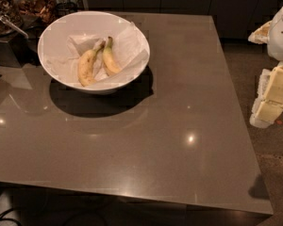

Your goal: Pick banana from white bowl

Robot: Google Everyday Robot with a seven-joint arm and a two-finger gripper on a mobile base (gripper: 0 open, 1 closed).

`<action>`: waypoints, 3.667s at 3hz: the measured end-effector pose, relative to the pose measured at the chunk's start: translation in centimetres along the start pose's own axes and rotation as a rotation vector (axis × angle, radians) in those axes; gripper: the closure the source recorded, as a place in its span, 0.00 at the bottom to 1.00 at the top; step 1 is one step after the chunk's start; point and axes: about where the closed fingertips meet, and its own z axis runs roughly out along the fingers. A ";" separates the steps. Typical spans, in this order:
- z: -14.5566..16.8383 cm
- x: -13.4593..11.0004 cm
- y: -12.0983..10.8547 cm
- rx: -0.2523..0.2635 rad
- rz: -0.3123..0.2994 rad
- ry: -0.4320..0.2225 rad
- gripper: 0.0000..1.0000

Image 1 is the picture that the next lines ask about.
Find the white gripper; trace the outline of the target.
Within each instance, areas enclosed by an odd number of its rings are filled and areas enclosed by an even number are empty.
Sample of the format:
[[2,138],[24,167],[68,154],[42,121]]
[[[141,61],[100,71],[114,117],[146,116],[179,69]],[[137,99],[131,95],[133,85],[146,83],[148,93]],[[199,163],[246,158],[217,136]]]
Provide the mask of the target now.
[[279,62],[271,71],[264,69],[258,81],[258,97],[254,101],[250,124],[267,128],[283,112],[283,7],[272,19],[248,37],[255,44],[267,43],[268,55]]

